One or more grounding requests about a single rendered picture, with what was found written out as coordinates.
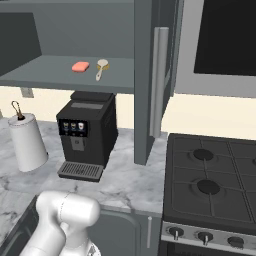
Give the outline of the pink bar soap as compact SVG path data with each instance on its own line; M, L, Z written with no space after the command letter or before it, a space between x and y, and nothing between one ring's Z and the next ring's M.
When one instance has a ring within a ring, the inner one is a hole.
M89 62L79 61L72 66L72 71L82 73L85 72L89 68L89 66Z

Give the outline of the narrow grey base cabinet door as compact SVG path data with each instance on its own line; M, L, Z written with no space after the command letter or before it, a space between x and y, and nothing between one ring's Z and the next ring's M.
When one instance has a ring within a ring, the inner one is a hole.
M158 256L158 244L161 233L161 218L159 216L149 216L152 216L151 246L149 249L147 249L148 216L142 215L140 218L141 256Z

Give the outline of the dark grey cabinet door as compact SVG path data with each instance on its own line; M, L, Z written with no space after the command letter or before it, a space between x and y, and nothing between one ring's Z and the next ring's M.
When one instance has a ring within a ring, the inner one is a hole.
M32 13L0 13L0 76L41 55Z

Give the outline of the dark sink basin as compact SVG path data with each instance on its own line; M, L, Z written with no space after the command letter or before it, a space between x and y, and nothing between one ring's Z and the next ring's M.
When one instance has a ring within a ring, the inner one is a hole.
M0 256L19 256L38 224L34 197L0 246Z

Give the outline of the black coffee machine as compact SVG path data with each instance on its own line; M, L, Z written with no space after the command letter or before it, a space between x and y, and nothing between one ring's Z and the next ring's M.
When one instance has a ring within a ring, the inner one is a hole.
M99 182L118 137L115 95L75 91L56 119L65 156L58 175Z

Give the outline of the black gas stove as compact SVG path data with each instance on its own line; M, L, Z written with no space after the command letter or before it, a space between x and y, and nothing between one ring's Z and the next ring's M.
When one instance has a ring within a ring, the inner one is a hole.
M213 235L207 246L199 232ZM159 256L256 256L256 141L168 136Z

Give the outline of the white paper towel roll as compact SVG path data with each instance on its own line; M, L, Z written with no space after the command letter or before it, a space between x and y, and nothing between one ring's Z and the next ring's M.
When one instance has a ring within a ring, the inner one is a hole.
M33 171L48 160L48 153L32 113L22 113L17 101L11 102L16 114L8 120L14 151L21 172Z

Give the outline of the black stove knob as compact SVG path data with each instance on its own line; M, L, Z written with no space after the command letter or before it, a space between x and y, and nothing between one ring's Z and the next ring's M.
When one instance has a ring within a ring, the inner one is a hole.
M227 239L227 242L235 248L244 248L244 240L241 237L238 236L231 236Z
M213 235L210 232L199 232L198 239L203 242L205 246L213 239Z
M170 227L168 232L173 236L175 241L177 241L178 238L184 234L184 231L178 227Z

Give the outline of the silver microwave with black door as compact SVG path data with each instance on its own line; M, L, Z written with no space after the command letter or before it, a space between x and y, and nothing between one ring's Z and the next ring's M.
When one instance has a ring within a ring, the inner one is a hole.
M177 94L256 98L256 0L180 0Z

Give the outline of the grey wall outlet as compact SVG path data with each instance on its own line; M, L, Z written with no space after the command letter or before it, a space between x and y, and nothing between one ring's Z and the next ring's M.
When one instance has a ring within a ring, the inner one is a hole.
M34 94L33 94L33 90L31 88L25 88L25 87L21 87L21 94L24 98L33 98Z

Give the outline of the grey open wall cabinet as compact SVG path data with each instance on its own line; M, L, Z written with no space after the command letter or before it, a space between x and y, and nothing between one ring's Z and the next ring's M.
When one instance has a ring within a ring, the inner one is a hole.
M134 91L132 0L4 0L0 13L32 13L41 55L0 76L0 85L128 93ZM99 81L97 62L109 68ZM82 73L79 61L89 62Z

